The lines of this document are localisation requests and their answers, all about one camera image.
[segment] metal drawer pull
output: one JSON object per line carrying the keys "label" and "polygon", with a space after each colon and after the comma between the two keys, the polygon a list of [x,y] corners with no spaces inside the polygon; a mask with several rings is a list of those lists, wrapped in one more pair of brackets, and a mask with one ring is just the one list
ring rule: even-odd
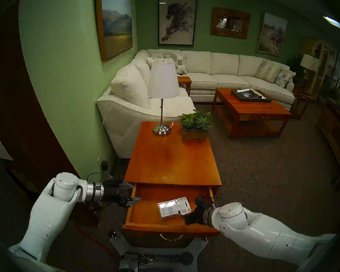
{"label": "metal drawer pull", "polygon": [[167,240],[167,241],[170,241],[170,242],[176,242],[176,241],[180,240],[181,238],[183,238],[184,235],[181,235],[179,238],[176,238],[176,239],[174,239],[174,240],[166,239],[162,234],[160,234],[160,236],[161,236],[164,240]]}

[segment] lamp base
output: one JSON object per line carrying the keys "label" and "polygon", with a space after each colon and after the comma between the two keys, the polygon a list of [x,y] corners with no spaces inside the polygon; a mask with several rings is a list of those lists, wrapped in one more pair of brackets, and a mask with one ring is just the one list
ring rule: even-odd
{"label": "lamp base", "polygon": [[168,135],[170,133],[170,131],[171,131],[170,127],[167,124],[164,124],[164,123],[156,124],[152,128],[152,132],[156,135],[159,135],[159,136]]}

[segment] table lamp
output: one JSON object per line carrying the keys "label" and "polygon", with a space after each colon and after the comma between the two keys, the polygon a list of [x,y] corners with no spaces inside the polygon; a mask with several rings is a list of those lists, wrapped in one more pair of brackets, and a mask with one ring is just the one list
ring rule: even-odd
{"label": "table lamp", "polygon": [[154,134],[165,136],[170,133],[171,128],[162,122],[163,99],[176,97],[179,93],[174,61],[172,59],[155,59],[147,88],[147,94],[150,97],[161,98],[161,122],[153,127]]}
{"label": "table lamp", "polygon": [[319,60],[313,56],[309,56],[308,54],[304,54],[301,60],[300,65],[306,70],[311,70],[316,72],[319,67]]}

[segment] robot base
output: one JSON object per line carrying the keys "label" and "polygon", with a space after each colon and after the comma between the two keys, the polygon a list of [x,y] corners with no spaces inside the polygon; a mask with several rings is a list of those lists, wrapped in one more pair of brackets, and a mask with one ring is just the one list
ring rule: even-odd
{"label": "robot base", "polygon": [[[173,271],[173,272],[197,272],[197,258],[200,252],[209,243],[209,240],[195,238],[186,248],[136,248],[132,247],[120,232],[113,234],[110,238],[111,243],[121,256],[119,271],[141,271],[141,268],[156,269],[156,271]],[[138,256],[152,257],[156,255],[156,260],[152,263],[142,265],[138,263]]]}

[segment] red cable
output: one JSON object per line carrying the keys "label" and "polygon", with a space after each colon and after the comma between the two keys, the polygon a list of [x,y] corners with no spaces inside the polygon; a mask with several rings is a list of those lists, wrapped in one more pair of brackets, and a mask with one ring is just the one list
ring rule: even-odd
{"label": "red cable", "polygon": [[78,228],[77,223],[74,223],[74,226],[76,227],[76,229],[79,231],[79,233],[81,233],[83,236],[87,237],[88,239],[90,239],[91,241],[93,241],[95,244],[97,244],[98,246],[100,246],[102,249],[104,249],[110,256],[112,256],[112,254],[99,242],[97,242],[95,239],[91,238],[90,236],[88,236],[86,233],[84,233],[81,229]]}

